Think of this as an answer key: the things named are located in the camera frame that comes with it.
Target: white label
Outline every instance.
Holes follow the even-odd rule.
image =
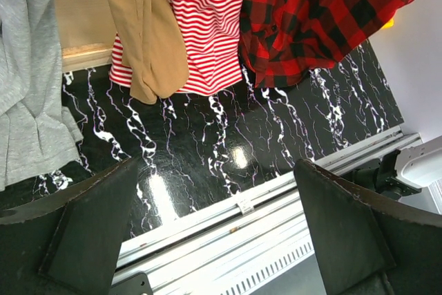
[[[245,197],[244,195],[238,194],[235,195],[235,197],[236,197],[236,204],[240,208],[242,214],[252,212],[255,209],[253,207],[253,203],[251,202],[251,200]]]

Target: red and white striped shirt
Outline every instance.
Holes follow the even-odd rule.
[[[187,51],[189,79],[179,93],[212,95],[242,79],[238,61],[242,0],[169,0]],[[118,36],[110,80],[131,86],[132,70],[122,65]]]

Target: red and black plaid shirt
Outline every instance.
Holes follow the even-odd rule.
[[[244,0],[240,54],[256,86],[297,84],[331,68],[413,0]]]

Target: hanging clothes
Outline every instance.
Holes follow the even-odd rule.
[[[154,104],[189,77],[184,41],[167,0],[108,0],[129,63],[131,96]]]
[[[77,159],[53,0],[0,0],[0,191]]]
[[[178,93],[212,95],[242,79],[238,61],[242,0],[169,0],[187,51],[189,79]],[[115,38],[110,80],[131,86],[131,68],[123,63]]]
[[[257,87],[297,84],[331,68],[413,0],[244,0],[240,54]]]

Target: white plastic part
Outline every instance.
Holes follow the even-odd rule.
[[[234,198],[242,214],[250,213],[255,209],[253,202],[247,196],[236,194]]]
[[[442,136],[403,149],[396,159],[395,169],[399,181],[416,189],[442,179]]]

